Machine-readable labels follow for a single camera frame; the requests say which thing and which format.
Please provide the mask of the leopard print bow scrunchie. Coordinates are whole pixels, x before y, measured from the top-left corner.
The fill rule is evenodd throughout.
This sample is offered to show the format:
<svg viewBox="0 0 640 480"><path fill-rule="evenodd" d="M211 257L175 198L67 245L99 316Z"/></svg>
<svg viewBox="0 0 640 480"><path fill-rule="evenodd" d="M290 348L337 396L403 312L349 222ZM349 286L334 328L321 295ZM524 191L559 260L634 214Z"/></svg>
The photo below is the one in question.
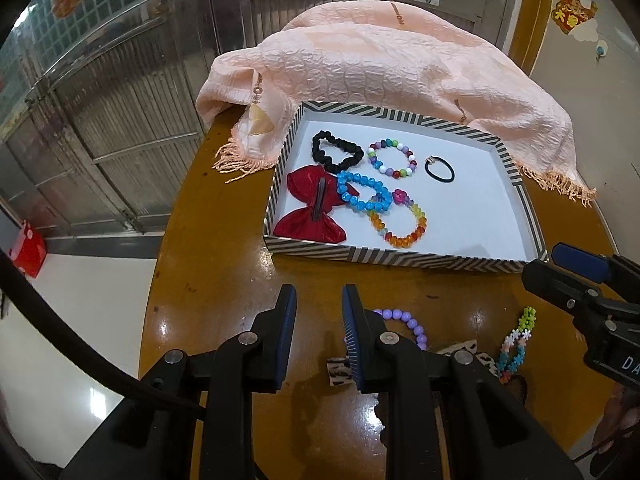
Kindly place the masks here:
<svg viewBox="0 0 640 480"><path fill-rule="evenodd" d="M495 377L500 376L495 360L488 353L478 350L476 339L452 344L447 348L437 350L436 353L440 356L454 356L462 350L475 356L475 359L480 361ZM332 387L349 385L355 382L354 378L352 378L352 369L347 358L329 358L326 361L326 371Z"/></svg>

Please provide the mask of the black hair tie gold charm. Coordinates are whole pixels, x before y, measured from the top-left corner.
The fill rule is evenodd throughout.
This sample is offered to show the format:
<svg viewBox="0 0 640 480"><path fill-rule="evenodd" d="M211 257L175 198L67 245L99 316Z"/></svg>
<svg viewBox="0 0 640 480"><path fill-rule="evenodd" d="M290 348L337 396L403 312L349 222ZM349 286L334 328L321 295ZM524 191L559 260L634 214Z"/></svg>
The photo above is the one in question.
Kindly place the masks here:
<svg viewBox="0 0 640 480"><path fill-rule="evenodd" d="M456 178L454 168L446 159L439 156L427 156L424 162L424 170L432 179L442 183L452 183Z"/></svg>

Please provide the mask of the striped white jewelry tray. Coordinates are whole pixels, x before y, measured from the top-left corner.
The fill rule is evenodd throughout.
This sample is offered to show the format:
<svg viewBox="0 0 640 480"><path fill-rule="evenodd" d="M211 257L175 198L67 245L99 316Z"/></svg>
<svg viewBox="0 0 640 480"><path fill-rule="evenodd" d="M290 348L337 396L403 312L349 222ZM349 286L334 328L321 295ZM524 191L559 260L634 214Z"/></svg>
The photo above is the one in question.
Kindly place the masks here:
<svg viewBox="0 0 640 480"><path fill-rule="evenodd" d="M345 206L330 217L346 232L340 244L272 234L304 203L286 187L296 169L316 164L312 137L320 130L364 151L337 176ZM438 182L427 156L450 163L456 178ZM272 178L262 238L275 254L381 266L518 273L547 255L536 212L518 166L490 133L432 116L390 108L306 102L288 125Z"/></svg>

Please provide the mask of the red bow hair clip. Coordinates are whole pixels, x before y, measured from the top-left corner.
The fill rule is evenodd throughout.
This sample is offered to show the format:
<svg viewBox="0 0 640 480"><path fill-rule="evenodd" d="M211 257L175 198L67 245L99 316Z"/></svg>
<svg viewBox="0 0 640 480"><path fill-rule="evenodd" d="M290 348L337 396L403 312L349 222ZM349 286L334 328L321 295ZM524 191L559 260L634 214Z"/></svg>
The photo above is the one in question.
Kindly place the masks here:
<svg viewBox="0 0 640 480"><path fill-rule="evenodd" d="M278 237L309 240L323 244L340 244L346 238L345 230L331 217L331 211L345 206L337 192L337 178L321 166L305 166L286 177L288 192L305 204L283 216L272 230Z"/></svg>

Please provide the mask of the black scrunchie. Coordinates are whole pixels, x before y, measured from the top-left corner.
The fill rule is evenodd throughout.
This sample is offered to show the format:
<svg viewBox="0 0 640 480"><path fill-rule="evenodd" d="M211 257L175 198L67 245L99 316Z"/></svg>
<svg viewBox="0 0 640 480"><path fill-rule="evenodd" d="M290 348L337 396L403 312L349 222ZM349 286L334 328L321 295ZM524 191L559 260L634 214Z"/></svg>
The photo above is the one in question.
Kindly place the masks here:
<svg viewBox="0 0 640 480"><path fill-rule="evenodd" d="M364 151L352 141L334 136L331 131L320 130L312 137L311 157L328 174L337 176L359 165Z"/></svg>

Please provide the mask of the red box on floor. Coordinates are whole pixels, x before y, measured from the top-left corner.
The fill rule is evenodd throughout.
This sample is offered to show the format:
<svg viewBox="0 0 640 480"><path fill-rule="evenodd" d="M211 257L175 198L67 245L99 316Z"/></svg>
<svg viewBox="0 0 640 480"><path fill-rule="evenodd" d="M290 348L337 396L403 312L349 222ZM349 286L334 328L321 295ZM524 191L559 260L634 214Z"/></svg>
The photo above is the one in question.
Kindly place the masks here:
<svg viewBox="0 0 640 480"><path fill-rule="evenodd" d="M14 266L30 278L35 278L47 257L47 246L43 236L24 221L14 245L9 249Z"/></svg>

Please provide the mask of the peach textured fringed scarf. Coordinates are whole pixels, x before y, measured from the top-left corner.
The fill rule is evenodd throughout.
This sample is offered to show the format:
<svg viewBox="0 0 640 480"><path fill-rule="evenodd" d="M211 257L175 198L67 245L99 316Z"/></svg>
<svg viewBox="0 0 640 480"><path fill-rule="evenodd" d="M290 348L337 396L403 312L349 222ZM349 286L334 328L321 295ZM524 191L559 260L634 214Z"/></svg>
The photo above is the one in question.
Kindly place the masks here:
<svg viewBox="0 0 640 480"><path fill-rule="evenodd" d="M590 205L564 108L493 44L410 4L356 0L315 6L252 48L214 59L195 102L206 125L244 114L215 168L246 176L273 167L305 101L428 115L498 138L546 191Z"/></svg>

